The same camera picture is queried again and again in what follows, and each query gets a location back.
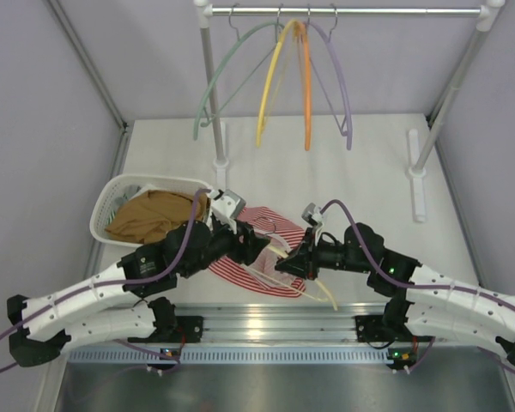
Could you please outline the red white striped tank top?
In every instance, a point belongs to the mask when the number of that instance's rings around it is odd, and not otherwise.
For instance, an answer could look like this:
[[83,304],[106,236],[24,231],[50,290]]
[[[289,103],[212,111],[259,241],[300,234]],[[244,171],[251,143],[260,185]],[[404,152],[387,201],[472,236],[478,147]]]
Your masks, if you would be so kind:
[[264,206],[244,209],[239,220],[251,224],[256,233],[265,235],[273,248],[263,250],[248,266],[224,257],[213,263],[209,270],[221,279],[252,292],[281,298],[299,298],[306,291],[306,285],[300,278],[275,269],[280,257],[276,251],[293,250],[302,241],[305,230]]

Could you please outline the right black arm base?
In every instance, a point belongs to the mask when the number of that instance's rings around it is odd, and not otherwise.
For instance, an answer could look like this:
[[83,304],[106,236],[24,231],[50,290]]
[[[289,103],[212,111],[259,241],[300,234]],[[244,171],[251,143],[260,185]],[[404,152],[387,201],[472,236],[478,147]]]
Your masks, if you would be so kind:
[[432,337],[413,335],[403,324],[388,325],[382,315],[359,315],[354,317],[357,342],[375,348],[387,348],[396,342],[430,342]]

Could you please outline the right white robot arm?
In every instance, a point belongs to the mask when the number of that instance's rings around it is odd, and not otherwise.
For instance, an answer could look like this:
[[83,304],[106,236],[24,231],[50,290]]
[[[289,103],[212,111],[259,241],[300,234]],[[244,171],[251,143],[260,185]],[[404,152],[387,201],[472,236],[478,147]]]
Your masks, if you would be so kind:
[[367,286],[388,298],[372,341],[415,337],[460,342],[498,355],[515,367],[515,296],[458,282],[418,260],[385,247],[369,226],[357,223],[343,240],[308,228],[276,270],[316,280],[321,269],[364,273]]

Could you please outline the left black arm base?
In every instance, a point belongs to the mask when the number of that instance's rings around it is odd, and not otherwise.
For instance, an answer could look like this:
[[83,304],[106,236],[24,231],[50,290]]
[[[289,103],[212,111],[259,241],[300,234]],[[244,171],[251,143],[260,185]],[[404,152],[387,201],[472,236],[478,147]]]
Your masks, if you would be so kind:
[[174,320],[167,320],[160,324],[153,338],[160,343],[198,343],[203,335],[203,321],[201,316],[177,316]]

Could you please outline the cream hanger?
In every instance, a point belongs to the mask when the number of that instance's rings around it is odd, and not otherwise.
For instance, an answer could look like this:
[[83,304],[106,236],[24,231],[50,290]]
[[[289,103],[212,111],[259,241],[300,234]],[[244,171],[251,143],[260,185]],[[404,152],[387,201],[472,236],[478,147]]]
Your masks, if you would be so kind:
[[270,239],[270,244],[255,262],[242,265],[242,270],[263,287],[267,294],[290,299],[306,298],[314,303],[324,303],[337,312],[339,306],[336,299],[322,282],[318,282],[316,287],[308,288],[301,278],[275,270],[277,260],[286,258],[302,240],[303,229],[291,221],[265,216],[257,217],[250,223],[257,233]]

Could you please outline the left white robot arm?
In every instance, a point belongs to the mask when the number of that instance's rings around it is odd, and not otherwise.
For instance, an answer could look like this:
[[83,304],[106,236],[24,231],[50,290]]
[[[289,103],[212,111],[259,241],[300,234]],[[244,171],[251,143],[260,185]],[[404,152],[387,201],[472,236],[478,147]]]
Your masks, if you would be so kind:
[[142,245],[83,282],[40,298],[7,300],[15,331],[9,353],[36,367],[97,342],[168,342],[179,334],[175,306],[164,295],[221,258],[252,264],[269,239],[242,221],[184,224]]

